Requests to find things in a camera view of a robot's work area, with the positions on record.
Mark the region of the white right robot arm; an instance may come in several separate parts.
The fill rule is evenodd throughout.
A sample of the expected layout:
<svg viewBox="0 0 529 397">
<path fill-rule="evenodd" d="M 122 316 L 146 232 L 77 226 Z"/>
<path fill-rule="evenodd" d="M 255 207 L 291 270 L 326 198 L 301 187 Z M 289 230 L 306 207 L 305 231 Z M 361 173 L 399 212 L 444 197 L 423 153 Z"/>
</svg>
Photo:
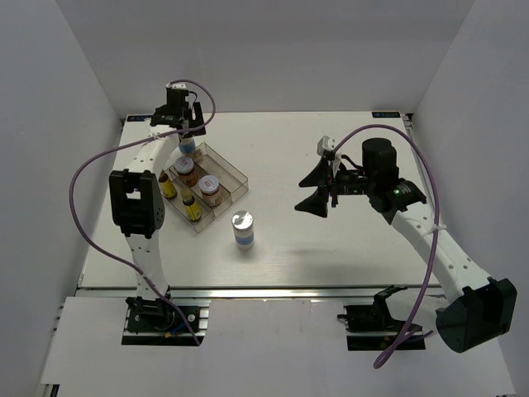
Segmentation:
<svg viewBox="0 0 529 397">
<path fill-rule="evenodd" d="M 433 264 L 443 295 L 424 297 L 414 325 L 439 333 L 454 352 L 462 353 L 508 332 L 517 290 L 508 279 L 496 280 L 476 265 L 443 226 L 423 192 L 399 175 L 397 152 L 390 140 L 362 144 L 362 165 L 349 170 L 336 143 L 324 136 L 317 145 L 318 165 L 301 182 L 315 192 L 295 206 L 321 218 L 341 195 L 364 195 L 386 222 Z"/>
</svg>

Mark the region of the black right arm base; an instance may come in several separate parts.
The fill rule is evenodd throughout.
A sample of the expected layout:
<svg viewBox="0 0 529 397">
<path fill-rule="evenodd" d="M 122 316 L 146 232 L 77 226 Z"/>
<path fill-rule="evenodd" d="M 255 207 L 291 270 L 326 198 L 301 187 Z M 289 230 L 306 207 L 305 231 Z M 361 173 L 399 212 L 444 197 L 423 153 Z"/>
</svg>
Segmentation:
<svg viewBox="0 0 529 397">
<path fill-rule="evenodd" d="M 404 321 L 390 317 L 386 300 L 402 291 L 408 287 L 345 290 L 336 320 L 345 327 L 348 352 L 382 352 L 393 344 Z"/>
</svg>

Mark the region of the yellow bottle gold cap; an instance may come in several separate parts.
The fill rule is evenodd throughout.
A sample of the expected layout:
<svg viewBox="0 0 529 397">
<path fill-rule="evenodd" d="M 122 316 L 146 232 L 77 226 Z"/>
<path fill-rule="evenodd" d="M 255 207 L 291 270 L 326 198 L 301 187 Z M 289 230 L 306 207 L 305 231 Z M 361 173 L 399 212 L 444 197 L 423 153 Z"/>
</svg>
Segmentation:
<svg viewBox="0 0 529 397">
<path fill-rule="evenodd" d="M 188 188 L 183 188 L 180 193 L 188 219 L 192 222 L 198 222 L 202 218 L 202 212 L 192 191 Z"/>
</svg>

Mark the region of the blue white shaker back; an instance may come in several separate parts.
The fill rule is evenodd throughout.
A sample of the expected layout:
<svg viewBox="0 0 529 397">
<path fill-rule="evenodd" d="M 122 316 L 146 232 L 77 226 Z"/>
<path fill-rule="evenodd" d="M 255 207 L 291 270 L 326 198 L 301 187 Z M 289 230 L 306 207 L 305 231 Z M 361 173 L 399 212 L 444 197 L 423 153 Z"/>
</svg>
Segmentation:
<svg viewBox="0 0 529 397">
<path fill-rule="evenodd" d="M 181 138 L 179 141 L 179 150 L 183 155 L 192 155 L 196 150 L 196 142 L 194 138 Z"/>
</svg>

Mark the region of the blue white shaker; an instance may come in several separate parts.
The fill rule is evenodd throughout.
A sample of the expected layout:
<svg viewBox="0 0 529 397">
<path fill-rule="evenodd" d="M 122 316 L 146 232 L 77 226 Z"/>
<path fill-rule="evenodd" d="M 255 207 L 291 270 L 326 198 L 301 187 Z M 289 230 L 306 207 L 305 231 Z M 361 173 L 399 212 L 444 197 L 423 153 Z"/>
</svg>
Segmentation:
<svg viewBox="0 0 529 397">
<path fill-rule="evenodd" d="M 231 225 L 237 246 L 248 250 L 254 245 L 254 219 L 246 210 L 237 211 L 231 217 Z"/>
<path fill-rule="evenodd" d="M 194 138 L 181 138 L 179 141 L 179 150 L 183 155 L 192 155 L 196 150 L 196 142 Z"/>
</svg>

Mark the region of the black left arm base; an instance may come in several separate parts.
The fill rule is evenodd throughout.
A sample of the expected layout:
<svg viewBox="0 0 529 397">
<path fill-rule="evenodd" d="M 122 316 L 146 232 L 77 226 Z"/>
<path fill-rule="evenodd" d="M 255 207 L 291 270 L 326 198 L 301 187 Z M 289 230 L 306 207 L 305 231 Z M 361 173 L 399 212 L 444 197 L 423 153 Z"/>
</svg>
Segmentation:
<svg viewBox="0 0 529 397">
<path fill-rule="evenodd" d="M 126 298 L 123 346 L 198 347 L 205 336 L 204 307 L 180 306 L 179 313 L 166 302 Z"/>
</svg>

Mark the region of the orange jar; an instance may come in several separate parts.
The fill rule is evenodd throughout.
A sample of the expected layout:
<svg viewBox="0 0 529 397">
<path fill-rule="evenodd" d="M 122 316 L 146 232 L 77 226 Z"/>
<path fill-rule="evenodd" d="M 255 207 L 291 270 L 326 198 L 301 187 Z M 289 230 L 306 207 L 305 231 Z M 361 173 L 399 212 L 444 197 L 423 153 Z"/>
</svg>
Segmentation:
<svg viewBox="0 0 529 397">
<path fill-rule="evenodd" d="M 182 155 L 174 162 L 174 169 L 182 181 L 188 187 L 193 187 L 198 182 L 195 164 L 191 157 Z"/>
<path fill-rule="evenodd" d="M 204 203 L 216 207 L 222 201 L 220 184 L 214 175 L 204 175 L 198 182 Z"/>
</svg>

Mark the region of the blue white shaker front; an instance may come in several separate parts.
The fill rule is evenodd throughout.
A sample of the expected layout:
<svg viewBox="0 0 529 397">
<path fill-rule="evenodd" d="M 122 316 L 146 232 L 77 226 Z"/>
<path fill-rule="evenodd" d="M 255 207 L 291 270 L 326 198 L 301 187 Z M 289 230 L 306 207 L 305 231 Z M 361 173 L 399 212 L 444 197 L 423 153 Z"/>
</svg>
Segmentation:
<svg viewBox="0 0 529 397">
<path fill-rule="evenodd" d="M 237 211 L 231 217 L 231 225 L 237 246 L 248 250 L 254 245 L 254 219 L 246 210 Z"/>
</svg>

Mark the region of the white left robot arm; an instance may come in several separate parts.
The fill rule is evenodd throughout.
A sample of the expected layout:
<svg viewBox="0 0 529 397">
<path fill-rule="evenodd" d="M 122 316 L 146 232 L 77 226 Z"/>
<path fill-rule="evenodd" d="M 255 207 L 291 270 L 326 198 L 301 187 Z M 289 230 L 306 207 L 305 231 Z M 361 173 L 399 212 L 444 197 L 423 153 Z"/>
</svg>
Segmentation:
<svg viewBox="0 0 529 397">
<path fill-rule="evenodd" d="M 155 301 L 169 295 L 160 258 L 159 230 L 165 206 L 159 176 L 181 140 L 206 133 L 201 103 L 186 84 L 166 86 L 166 104 L 155 109 L 150 120 L 149 140 L 131 163 L 109 176 L 112 220 L 131 249 L 136 275 L 136 295 Z"/>
</svg>

